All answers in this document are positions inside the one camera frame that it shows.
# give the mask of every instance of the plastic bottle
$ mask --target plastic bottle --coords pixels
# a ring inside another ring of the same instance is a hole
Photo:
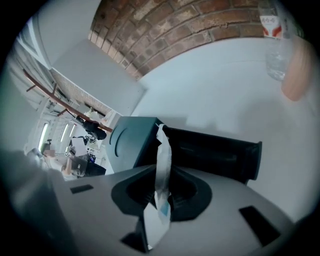
[[[279,17],[276,2],[259,0],[258,9],[263,26],[264,40],[267,43],[265,61],[270,77],[282,81],[286,74],[290,52],[290,34],[285,17]]]

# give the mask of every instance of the white wall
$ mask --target white wall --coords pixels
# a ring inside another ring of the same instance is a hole
[[[53,65],[66,51],[88,38],[101,0],[51,0],[37,14],[41,41]]]
[[[144,89],[88,39],[66,52],[53,68],[123,116],[131,115]]]
[[[23,151],[40,113],[18,91],[8,67],[2,70],[0,77],[0,111],[0,148]]]
[[[320,192],[320,111],[310,97],[284,97],[266,73],[264,53],[263,39],[241,38],[181,54],[140,80],[149,89],[132,115],[262,141],[258,178],[248,186],[297,221],[313,210]]]

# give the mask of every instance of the black slot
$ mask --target black slot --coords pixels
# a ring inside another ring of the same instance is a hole
[[[70,190],[72,192],[72,194],[77,194],[77,193],[81,193],[87,190],[92,190],[94,187],[87,184],[87,185],[82,185],[82,186],[75,186],[75,187],[71,187]]]
[[[249,206],[241,208],[239,209],[239,212],[249,224],[263,247],[270,244],[280,236],[280,233],[255,207]]]

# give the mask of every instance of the bottle label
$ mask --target bottle label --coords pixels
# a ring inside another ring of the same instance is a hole
[[[265,37],[281,38],[282,29],[278,16],[260,16],[260,20],[263,26],[263,35]]]

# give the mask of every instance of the clear plastic bottle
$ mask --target clear plastic bottle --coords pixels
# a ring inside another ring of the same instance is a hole
[[[286,18],[278,16],[276,3],[273,0],[259,0],[258,9],[263,26],[264,39],[267,43],[265,54],[266,70],[270,77],[282,81],[288,65],[290,35]]]

